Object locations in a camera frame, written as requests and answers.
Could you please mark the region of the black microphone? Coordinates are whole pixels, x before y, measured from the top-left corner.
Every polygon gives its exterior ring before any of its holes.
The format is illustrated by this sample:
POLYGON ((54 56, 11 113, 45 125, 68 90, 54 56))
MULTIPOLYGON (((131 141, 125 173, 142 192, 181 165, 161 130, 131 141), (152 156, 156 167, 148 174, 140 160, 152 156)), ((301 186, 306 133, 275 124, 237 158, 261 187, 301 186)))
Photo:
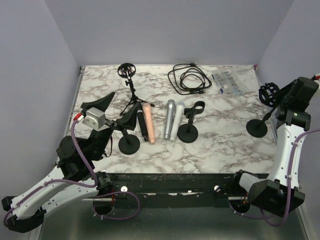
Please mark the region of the black microphone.
POLYGON ((137 119, 138 119, 141 135, 144 141, 147 142, 149 140, 149 136, 148 136, 148 130, 147 130, 147 126, 144 118, 144 113, 142 110, 137 111, 137 119))

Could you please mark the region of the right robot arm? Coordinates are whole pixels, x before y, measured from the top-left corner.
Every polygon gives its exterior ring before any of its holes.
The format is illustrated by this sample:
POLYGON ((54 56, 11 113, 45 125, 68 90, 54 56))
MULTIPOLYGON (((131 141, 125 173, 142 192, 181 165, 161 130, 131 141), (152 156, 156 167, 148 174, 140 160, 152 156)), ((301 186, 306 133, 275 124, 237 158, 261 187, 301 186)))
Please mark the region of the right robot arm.
POLYGON ((259 100, 271 108, 263 119, 252 119, 247 132, 262 138, 267 134, 266 121, 275 114, 277 145, 275 158, 267 178, 240 170, 233 176, 230 191, 241 196, 247 193, 249 205, 283 219, 299 207, 305 194, 299 191, 299 163, 302 147, 310 130, 311 115, 306 112, 312 97, 319 91, 320 76, 298 77, 283 88, 270 82, 258 91, 259 100))

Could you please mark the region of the round-base stand with shockmount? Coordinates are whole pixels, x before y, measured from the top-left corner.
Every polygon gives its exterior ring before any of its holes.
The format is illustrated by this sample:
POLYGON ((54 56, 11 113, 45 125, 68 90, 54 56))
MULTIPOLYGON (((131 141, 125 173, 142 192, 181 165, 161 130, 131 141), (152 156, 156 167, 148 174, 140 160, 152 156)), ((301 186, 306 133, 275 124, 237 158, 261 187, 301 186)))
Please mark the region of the round-base stand with shockmount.
POLYGON ((246 130, 251 136, 255 138, 262 138, 267 134, 268 128, 266 121, 277 108, 276 93, 279 90, 279 87, 273 82, 265 83, 258 90, 260 102, 267 107, 271 107, 271 110, 267 112, 262 119, 251 119, 247 122, 246 130))

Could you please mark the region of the white microphone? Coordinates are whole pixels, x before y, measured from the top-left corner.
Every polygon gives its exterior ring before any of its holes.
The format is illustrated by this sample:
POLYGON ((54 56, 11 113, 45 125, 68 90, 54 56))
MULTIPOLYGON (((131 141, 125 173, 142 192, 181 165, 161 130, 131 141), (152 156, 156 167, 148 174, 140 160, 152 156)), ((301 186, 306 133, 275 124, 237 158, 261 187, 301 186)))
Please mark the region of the white microphone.
POLYGON ((185 110, 185 103, 184 102, 179 102, 176 105, 176 111, 175 111, 175 116, 174 116, 174 121, 172 125, 172 130, 170 134, 170 141, 175 141, 177 134, 178 134, 178 129, 181 123, 182 116, 184 114, 185 110))

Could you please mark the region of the round-base stand with clip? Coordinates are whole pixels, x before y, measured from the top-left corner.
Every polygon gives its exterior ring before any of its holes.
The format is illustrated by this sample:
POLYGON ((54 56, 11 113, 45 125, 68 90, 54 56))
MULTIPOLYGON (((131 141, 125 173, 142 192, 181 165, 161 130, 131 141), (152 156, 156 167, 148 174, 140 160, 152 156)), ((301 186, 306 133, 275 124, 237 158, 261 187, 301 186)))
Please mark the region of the round-base stand with clip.
POLYGON ((194 126, 194 118, 205 110, 205 102, 197 101, 192 107, 184 109, 184 115, 188 119, 186 124, 178 128, 177 136, 183 143, 193 143, 198 138, 198 129, 194 126))

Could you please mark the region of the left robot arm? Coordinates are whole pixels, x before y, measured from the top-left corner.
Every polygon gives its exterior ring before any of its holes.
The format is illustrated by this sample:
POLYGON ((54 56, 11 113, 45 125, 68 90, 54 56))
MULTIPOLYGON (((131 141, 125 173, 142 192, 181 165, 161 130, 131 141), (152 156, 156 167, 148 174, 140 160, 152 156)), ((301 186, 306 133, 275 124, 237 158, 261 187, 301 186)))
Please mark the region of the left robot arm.
POLYGON ((124 154, 134 154, 140 148, 139 139, 128 134, 136 127, 140 105, 135 103, 117 120, 107 119, 105 111, 114 95, 111 92, 98 100, 82 103, 81 111, 72 121, 71 134, 59 143, 58 163, 53 170, 25 193, 2 199, 6 228, 27 233, 42 225, 45 218, 60 207, 87 198, 114 198, 128 193, 123 189, 117 191, 106 172, 94 171, 94 162, 106 156, 105 148, 113 142, 114 131, 122 133, 118 146, 124 154))

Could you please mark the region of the black round-base mic stand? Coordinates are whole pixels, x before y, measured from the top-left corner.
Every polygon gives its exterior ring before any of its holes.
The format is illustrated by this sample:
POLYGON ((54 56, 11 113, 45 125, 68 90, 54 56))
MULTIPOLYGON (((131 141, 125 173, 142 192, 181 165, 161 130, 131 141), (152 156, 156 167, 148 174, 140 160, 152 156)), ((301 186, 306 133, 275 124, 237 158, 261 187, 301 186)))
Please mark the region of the black round-base mic stand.
POLYGON ((118 142, 120 152, 125 155, 135 154, 140 148, 140 140, 137 136, 128 134, 126 129, 122 130, 121 133, 123 136, 118 142))

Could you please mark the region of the silver microphone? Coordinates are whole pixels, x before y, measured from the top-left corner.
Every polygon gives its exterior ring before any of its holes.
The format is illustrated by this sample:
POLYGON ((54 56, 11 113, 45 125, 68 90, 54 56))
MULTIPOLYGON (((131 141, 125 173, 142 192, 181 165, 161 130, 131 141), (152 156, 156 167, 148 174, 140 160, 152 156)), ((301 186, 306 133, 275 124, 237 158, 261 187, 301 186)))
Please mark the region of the silver microphone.
POLYGON ((176 102, 173 99, 169 99, 166 104, 166 120, 165 120, 164 135, 163 135, 165 140, 170 139, 175 108, 176 108, 176 102))

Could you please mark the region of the black tripod mic stand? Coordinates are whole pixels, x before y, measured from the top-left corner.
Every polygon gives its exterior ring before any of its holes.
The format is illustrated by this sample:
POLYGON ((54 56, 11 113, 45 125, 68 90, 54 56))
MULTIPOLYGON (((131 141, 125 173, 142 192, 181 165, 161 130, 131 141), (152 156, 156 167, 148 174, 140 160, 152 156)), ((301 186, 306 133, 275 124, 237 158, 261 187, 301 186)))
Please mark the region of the black tripod mic stand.
MULTIPOLYGON (((130 105, 134 105, 136 103, 149 103, 147 101, 144 101, 140 98, 138 98, 135 94, 136 89, 134 88, 134 83, 132 81, 132 77, 136 74, 136 67, 132 64, 132 63, 123 63, 121 64, 118 69, 117 69, 117 73, 118 75, 123 78, 126 79, 125 80, 125 84, 126 86, 130 87, 130 91, 131 91, 131 98, 129 103, 126 105, 126 107, 124 108, 124 110, 122 110, 120 112, 120 116, 122 116, 125 113, 125 110, 130 106, 130 105)), ((155 105, 153 103, 149 103, 151 107, 155 107, 155 105)))

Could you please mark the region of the beige microphone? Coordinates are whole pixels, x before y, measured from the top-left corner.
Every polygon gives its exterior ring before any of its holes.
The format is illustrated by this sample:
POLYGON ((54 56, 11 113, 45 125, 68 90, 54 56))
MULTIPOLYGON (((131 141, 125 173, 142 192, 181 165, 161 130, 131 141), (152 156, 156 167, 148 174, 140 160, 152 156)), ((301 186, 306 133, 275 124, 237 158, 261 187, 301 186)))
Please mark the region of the beige microphone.
POLYGON ((150 144, 154 144, 156 142, 156 139, 155 139, 153 119, 152 119, 152 107, 149 103, 144 103, 142 106, 142 109, 145 117, 149 142, 150 144))

